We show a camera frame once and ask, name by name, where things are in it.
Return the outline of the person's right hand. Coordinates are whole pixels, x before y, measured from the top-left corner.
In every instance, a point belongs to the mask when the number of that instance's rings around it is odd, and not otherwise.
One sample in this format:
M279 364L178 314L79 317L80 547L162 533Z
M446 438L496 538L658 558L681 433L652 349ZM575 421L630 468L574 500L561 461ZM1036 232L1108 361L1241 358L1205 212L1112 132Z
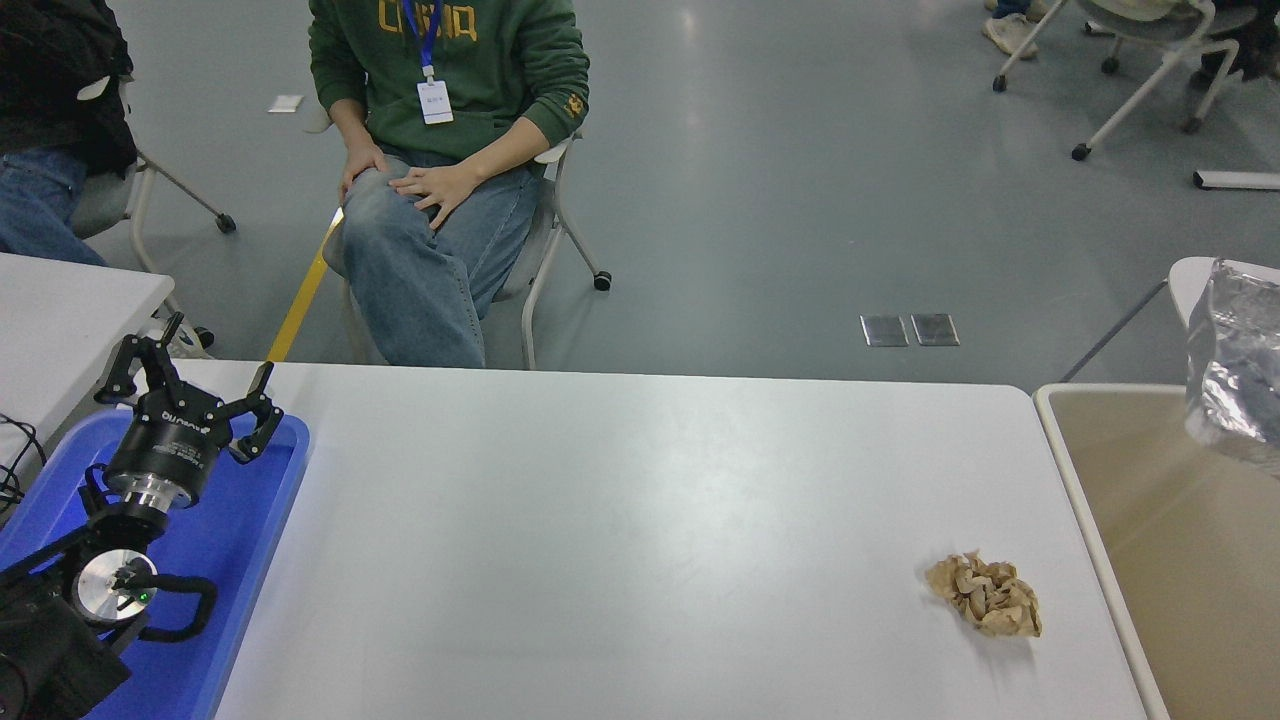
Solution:
M339 205L344 205L357 178L366 170L389 173L383 150L371 140L352 141L346 145L346 163L340 173Z

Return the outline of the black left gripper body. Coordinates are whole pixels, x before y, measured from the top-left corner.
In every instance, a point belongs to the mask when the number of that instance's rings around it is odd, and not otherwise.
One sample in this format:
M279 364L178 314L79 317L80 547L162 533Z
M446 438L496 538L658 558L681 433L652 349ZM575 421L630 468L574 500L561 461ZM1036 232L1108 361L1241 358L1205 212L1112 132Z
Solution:
M230 443L230 420L214 404L188 400L174 407L164 397L145 397L108 464L106 484L125 493L129 480L156 477L200 497L218 456Z

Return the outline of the person's left hand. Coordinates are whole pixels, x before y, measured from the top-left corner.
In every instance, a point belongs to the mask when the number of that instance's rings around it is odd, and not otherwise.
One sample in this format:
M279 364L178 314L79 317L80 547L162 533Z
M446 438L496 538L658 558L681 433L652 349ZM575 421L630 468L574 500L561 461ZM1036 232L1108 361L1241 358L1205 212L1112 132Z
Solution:
M463 164L411 167L406 176L389 181L399 196L412 199L415 209L431 217L430 231L439 231L481 183L483 179Z

